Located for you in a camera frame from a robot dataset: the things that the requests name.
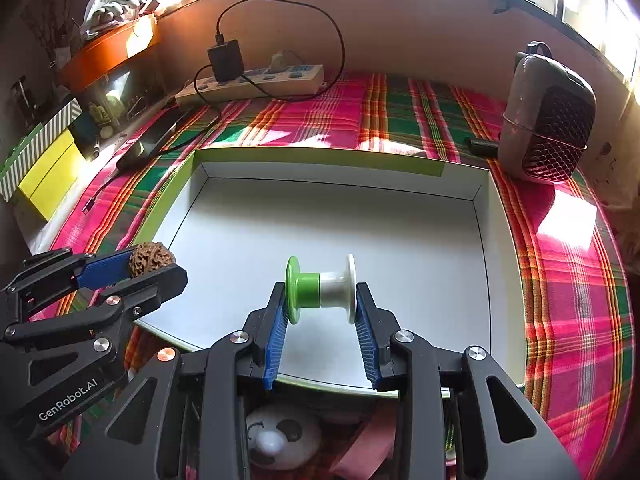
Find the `striped box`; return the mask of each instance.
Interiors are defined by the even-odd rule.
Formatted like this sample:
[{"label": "striped box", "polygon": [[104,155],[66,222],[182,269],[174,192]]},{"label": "striped box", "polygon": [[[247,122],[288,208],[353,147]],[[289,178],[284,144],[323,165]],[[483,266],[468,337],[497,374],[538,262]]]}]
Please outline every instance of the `striped box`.
[{"label": "striped box", "polygon": [[72,99],[47,124],[39,124],[23,139],[0,173],[0,194],[5,202],[9,202],[18,184],[45,150],[81,113],[78,101]]}]

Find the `portable speaker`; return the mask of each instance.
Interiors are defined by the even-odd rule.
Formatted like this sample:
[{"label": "portable speaker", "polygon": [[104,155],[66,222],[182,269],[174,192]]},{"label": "portable speaker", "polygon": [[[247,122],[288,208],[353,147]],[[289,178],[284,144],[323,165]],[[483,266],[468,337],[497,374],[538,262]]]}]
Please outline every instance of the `portable speaker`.
[{"label": "portable speaker", "polygon": [[[534,54],[539,46],[544,54]],[[516,56],[507,109],[502,116],[498,161],[523,180],[560,184],[586,150],[596,99],[577,73],[551,59],[544,43]]]}]

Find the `white power strip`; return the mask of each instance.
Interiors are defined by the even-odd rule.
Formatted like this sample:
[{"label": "white power strip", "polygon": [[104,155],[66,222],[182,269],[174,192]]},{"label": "white power strip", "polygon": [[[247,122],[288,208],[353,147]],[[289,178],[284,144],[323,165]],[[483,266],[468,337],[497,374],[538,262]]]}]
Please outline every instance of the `white power strip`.
[{"label": "white power strip", "polygon": [[[267,68],[257,68],[244,72],[251,81],[275,96],[313,95],[322,86],[324,80],[323,65],[293,65],[287,66],[284,72],[271,73]],[[251,83],[239,77],[233,81],[219,83],[213,77],[198,79],[196,86],[200,94],[209,102],[233,101],[265,97]],[[176,102],[182,106],[201,103],[202,100],[193,89],[193,84],[187,85],[175,96]]]}]

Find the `orange shelf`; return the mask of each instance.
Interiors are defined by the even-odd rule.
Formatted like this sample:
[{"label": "orange shelf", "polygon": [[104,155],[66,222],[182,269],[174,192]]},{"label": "orange shelf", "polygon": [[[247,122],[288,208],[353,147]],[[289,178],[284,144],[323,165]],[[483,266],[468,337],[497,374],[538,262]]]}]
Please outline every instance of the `orange shelf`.
[{"label": "orange shelf", "polygon": [[78,94],[127,59],[160,41],[152,14],[110,30],[85,45],[60,71],[60,81]]}]

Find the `tablecloth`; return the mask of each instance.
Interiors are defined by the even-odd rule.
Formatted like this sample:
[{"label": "tablecloth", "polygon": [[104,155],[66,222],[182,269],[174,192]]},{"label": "tablecloth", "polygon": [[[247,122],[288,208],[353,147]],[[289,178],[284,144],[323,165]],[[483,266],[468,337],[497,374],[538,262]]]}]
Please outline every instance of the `tablecloth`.
[{"label": "tablecloth", "polygon": [[[526,308],[526,396],[583,478],[593,478],[620,439],[633,380],[634,334],[626,279],[600,205],[579,171],[554,190],[511,180],[497,163],[466,150],[467,137],[497,139],[504,107],[504,102],[447,84],[361,73],[341,76],[329,92],[307,102],[233,102],[210,133],[181,152],[163,155],[136,174],[116,179],[84,215],[82,206],[142,128],[87,188],[52,248],[71,246],[75,253],[103,254],[126,247],[172,171],[196,147],[322,146],[488,165],[520,264]],[[170,143],[189,139],[213,114],[203,106]],[[536,234],[555,192],[597,207],[588,249]],[[85,308],[88,300],[70,295],[42,316]],[[127,348],[127,366],[139,368],[161,346],[160,340],[136,328]],[[94,406],[63,431],[71,449],[106,403]],[[318,459],[319,464],[327,462],[326,457]],[[299,478],[326,477],[326,468],[312,470]]]}]

